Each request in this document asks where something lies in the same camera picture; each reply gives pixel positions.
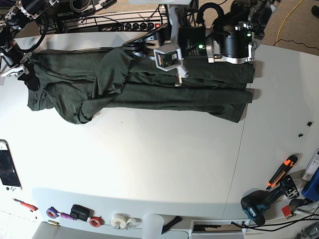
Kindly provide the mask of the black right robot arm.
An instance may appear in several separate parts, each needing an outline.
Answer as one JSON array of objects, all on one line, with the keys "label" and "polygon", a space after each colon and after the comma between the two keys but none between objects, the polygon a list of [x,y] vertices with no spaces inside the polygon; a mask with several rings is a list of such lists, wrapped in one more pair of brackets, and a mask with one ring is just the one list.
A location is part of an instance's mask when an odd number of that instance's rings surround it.
[{"label": "black right robot arm", "polygon": [[[6,63],[6,67],[0,72],[1,79],[15,76],[23,81],[29,90],[39,90],[40,82],[30,57],[47,34],[49,17],[46,11],[57,3],[59,3],[57,0],[18,0],[7,14],[0,17],[0,61]],[[44,30],[38,42],[28,49],[20,48],[15,41],[17,34],[42,16],[44,16]]]}]

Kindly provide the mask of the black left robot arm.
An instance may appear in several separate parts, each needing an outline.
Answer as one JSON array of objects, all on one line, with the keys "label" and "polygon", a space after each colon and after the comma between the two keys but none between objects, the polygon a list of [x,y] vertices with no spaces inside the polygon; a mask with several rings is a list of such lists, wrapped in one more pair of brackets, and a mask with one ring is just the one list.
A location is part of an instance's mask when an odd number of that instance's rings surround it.
[{"label": "black left robot arm", "polygon": [[252,63],[278,4],[277,0],[235,0],[228,13],[213,2],[201,7],[192,6],[190,0],[185,5],[166,4],[166,24],[123,46],[154,60],[163,70],[182,66],[186,58]]}]

